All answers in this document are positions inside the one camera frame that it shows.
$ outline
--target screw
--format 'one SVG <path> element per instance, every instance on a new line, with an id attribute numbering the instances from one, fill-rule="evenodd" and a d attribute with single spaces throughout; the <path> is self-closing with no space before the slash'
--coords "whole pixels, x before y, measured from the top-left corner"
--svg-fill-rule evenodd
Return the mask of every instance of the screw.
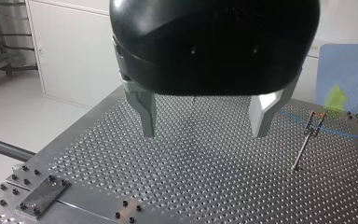
<path id="1" fill-rule="evenodd" d="M 33 211 L 34 211 L 34 214 L 35 214 L 35 215 L 39 214 L 39 212 L 40 212 L 40 211 L 39 211 L 39 208 L 34 208 Z"/>
<path id="2" fill-rule="evenodd" d="M 25 203 L 20 203 L 20 209 L 24 210 L 25 208 L 27 208 L 27 205 L 25 205 Z"/>
<path id="3" fill-rule="evenodd" d="M 5 206 L 5 205 L 6 205 L 6 201 L 2 199 L 2 200 L 0 201 L 0 204 L 1 204 L 2 206 Z"/>

